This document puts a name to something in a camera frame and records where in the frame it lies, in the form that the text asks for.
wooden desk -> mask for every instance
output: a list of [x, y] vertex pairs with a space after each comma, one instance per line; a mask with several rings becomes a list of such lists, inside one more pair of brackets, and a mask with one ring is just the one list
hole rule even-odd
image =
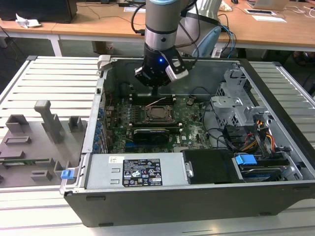
[[[306, 10], [307, 14], [309, 10], [303, 8], [303, 6], [311, 6], [310, 3], [290, 2], [287, 8], [297, 10], [296, 8], [290, 8], [293, 5], [299, 7], [301, 10]], [[242, 10], [250, 8], [245, 0], [239, 0], [239, 4], [233, 7], [238, 7]], [[308, 18], [305, 15], [286, 10], [280, 13], [278, 11], [274, 12], [279, 17], [285, 17], [284, 20], [287, 23], [257, 21], [252, 15], [246, 14], [238, 8], [234, 8], [232, 12], [225, 12], [228, 16], [229, 27], [237, 37], [236, 47], [315, 51], [315, 18]], [[226, 18], [220, 16], [220, 19], [221, 23], [226, 25]], [[227, 40], [228, 37], [221, 35], [219, 44]]]
[[[77, 3], [77, 6], [78, 12], [71, 24], [56, 24], [52, 29], [53, 34], [140, 38], [143, 40], [142, 36], [135, 34], [131, 29], [130, 21], [133, 13], [124, 12], [123, 7], [88, 3]], [[135, 28], [144, 29], [145, 13], [137, 13], [134, 23]]]
[[[56, 56], [62, 56], [60, 40], [112, 41], [143, 43], [142, 36], [135, 34], [130, 26], [132, 13], [124, 12], [124, 8], [117, 5], [107, 6], [91, 3], [77, 3], [78, 12], [71, 24], [43, 23], [43, 27], [25, 29], [15, 22], [1, 21], [1, 26], [12, 37], [46, 38], [52, 43]], [[290, 2], [300, 9], [310, 7], [310, 3]], [[239, 0], [238, 7], [242, 10], [249, 8], [245, 0]], [[274, 49], [287, 51], [315, 51], [315, 18], [286, 10], [278, 14], [285, 17], [287, 23], [256, 21], [252, 15], [234, 8], [225, 13], [229, 18], [229, 26], [237, 36], [236, 47]], [[224, 16], [220, 16], [222, 24], [226, 25]], [[145, 14], [136, 15], [136, 28], [143, 29]], [[228, 41], [227, 33], [219, 37], [216, 49], [221, 49]]]

warning label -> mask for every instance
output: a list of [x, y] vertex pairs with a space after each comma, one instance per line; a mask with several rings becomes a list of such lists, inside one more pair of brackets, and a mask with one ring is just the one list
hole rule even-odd
[[124, 187], [163, 185], [159, 159], [124, 160], [122, 183]]

white metal table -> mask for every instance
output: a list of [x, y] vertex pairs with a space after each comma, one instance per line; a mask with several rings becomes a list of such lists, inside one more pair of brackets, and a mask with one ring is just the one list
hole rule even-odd
[[[69, 116], [88, 120], [97, 80], [96, 63], [97, 58], [67, 57], [26, 61], [0, 96], [0, 138], [6, 133], [5, 122], [10, 114], [24, 114], [29, 121], [41, 120], [32, 109], [38, 99], [51, 100], [52, 113], [58, 113], [60, 120]], [[271, 62], [252, 65], [288, 113], [300, 109], [298, 116], [291, 115], [302, 132], [309, 131], [310, 124], [315, 123], [310, 113], [315, 112], [314, 103], [302, 94], [293, 78]], [[0, 189], [1, 236], [310, 236], [315, 235], [314, 219], [315, 200], [309, 199], [277, 216], [87, 228], [60, 195], [59, 186]]]

blue cable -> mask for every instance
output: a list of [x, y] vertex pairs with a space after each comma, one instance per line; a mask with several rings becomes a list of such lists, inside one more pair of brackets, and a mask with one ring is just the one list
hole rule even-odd
[[233, 49], [234, 49], [234, 47], [235, 47], [234, 39], [233, 39], [233, 34], [230, 32], [230, 30], [229, 30], [227, 27], [225, 27], [225, 26], [222, 25], [222, 24], [221, 24], [221, 26], [225, 29], [225, 31], [226, 31], [226, 32], [231, 36], [231, 38], [232, 38], [231, 51], [230, 51], [229, 55], [227, 56], [227, 58], [230, 58], [230, 56], [231, 56], [231, 54], [232, 54], [232, 52], [233, 52]]

paper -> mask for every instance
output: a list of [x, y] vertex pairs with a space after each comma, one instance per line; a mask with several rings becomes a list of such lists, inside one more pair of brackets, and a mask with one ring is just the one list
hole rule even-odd
[[23, 17], [18, 16], [18, 14], [16, 15], [16, 20], [15, 22], [19, 24], [19, 26], [24, 27], [24, 28], [28, 28], [28, 27], [37, 27], [37, 26], [41, 26], [41, 24], [38, 22], [38, 20], [28, 20], [28, 19], [24, 19]]
[[273, 16], [253, 16], [257, 21], [286, 22], [284, 19]]
[[[134, 12], [137, 8], [136, 7], [133, 7], [133, 6], [127, 6], [124, 8], [124, 12]], [[145, 13], [146, 12], [146, 9], [145, 8], [140, 8], [138, 10], [138, 13], [139, 12], [142, 12], [142, 13]]]

